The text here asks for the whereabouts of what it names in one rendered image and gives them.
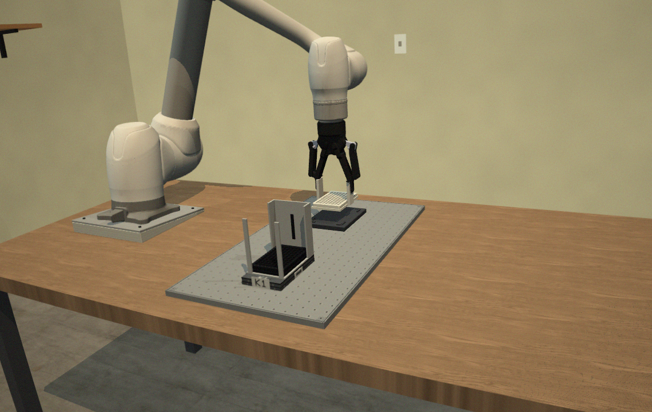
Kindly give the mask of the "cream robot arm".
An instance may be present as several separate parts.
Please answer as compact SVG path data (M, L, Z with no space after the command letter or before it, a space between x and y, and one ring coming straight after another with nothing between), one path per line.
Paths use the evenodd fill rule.
M203 154L193 112L213 1L178 0L162 111L151 125L129 122L110 133L106 167L112 208L97 214L97 220L147 224L180 211L178 204L165 203L164 185L193 171ZM219 1L306 50L315 120L347 119L347 91L366 77L363 55L341 38L317 35L263 0Z

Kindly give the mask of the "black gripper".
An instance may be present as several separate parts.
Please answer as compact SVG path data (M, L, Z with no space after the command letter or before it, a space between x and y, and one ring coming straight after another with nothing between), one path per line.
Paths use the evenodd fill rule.
M308 175L315 178L317 199L324 196L323 192L323 171L329 155L336 156L347 179L347 204L354 203L354 180L360 177L359 162L357 158L357 143L350 142L346 138L346 121L334 123L317 123L318 139L310 141L309 146L309 169ZM317 163L317 148L322 149ZM351 167L346 158L344 148L348 148ZM351 170L352 169L352 170Z

